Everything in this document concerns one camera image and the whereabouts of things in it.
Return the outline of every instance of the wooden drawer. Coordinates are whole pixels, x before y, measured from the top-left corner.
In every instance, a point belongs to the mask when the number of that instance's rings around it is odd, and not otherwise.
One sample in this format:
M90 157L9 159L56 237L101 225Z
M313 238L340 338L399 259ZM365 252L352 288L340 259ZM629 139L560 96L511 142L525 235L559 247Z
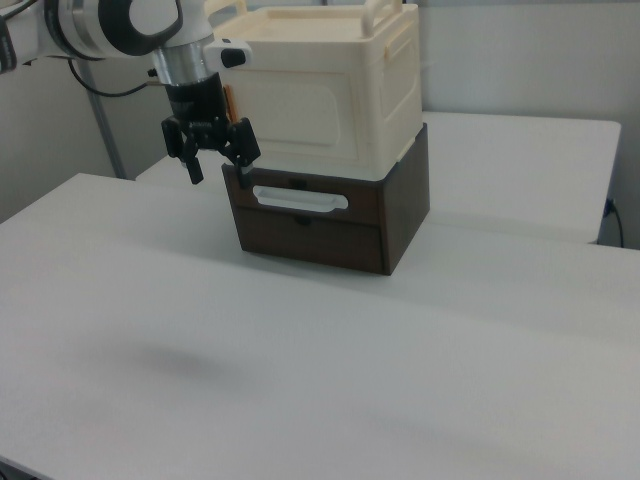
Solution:
M239 188L237 179L235 178L235 171L231 166L223 168L223 172L227 184L230 183L232 185L232 200L238 207L282 211L278 208L260 205L252 188ZM382 182L364 182L361 180L346 180L343 178L321 177L318 175L301 175L260 168L253 169L251 172L251 181L253 185L257 186L342 195L346 197L349 202L347 209L334 210L330 213L321 214L306 212L305 215L366 225L380 225L378 188L376 187L381 185Z
M380 229L319 217L236 209L242 249L365 272L383 269Z

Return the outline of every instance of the cream plastic bin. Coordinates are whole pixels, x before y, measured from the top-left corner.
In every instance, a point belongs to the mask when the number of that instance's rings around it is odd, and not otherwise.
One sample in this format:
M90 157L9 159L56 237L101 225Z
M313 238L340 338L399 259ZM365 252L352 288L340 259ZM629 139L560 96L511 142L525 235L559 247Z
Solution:
M382 180L422 128L418 8L276 7L237 16L216 38L245 40L250 65L221 72L239 117L251 120L256 167Z

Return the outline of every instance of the drawer handle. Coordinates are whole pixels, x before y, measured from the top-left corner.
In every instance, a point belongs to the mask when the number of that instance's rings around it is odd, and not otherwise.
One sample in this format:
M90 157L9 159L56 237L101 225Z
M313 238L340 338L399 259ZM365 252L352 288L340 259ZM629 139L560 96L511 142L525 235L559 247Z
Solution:
M336 209L344 210L349 206L347 197L332 193L306 192L256 185L253 187L253 194L260 205L305 212L329 213Z

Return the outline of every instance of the cable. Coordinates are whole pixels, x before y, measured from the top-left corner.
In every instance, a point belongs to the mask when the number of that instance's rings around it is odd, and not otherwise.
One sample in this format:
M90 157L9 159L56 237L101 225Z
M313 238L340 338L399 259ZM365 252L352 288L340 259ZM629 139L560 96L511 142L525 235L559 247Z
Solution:
M624 232L622 231L622 220L620 220L620 213L618 213L618 209L615 204L611 205L611 211L616 216L616 220L618 220L618 229L620 230L620 248L624 248Z
M618 221L618 230L620 231L620 248L624 248L624 232L622 230L622 220L620 219L620 213L618 212L618 208L616 207L616 201L613 198L607 198L607 201L604 203L604 212L602 214L602 218L607 218L612 212L616 216L616 220Z
M138 85L136 88L132 88L131 90L127 90L126 92L121 92L121 93L101 92L100 90L96 90L91 85L87 84L84 80L82 80L80 75L78 75L78 72L76 71L76 68L73 66L73 60L69 59L69 60L67 60L67 62L69 63L69 68L71 69L71 73L73 73L73 76L76 78L78 83L80 85L82 85L85 89L90 91L91 93L93 93L95 95L99 95L101 97L107 97L107 98L127 97L127 96L132 95L132 94L134 94L136 92L139 92L140 90L142 90L143 88L146 88L148 86L146 83L143 83L141 85Z
M34 3L36 3L38 0L29 0L26 3L23 3L22 5L20 5L18 8L16 8L15 10L10 11L9 13L7 13L6 15L4 15L2 18L5 20L5 22L7 20L12 19L13 17L15 17L16 15L21 14L22 12L24 12L27 8L29 8L31 5L33 5Z

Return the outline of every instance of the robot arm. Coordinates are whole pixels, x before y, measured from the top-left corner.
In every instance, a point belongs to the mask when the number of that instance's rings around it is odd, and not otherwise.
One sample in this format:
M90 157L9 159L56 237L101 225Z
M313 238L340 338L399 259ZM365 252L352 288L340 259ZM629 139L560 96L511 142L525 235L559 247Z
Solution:
M227 156L246 184L260 156L247 119L231 124L218 72L251 61L242 41L213 37L205 0L37 0L0 9L0 73L43 56L101 60L151 53L174 115L162 124L169 155L202 180L196 153Z

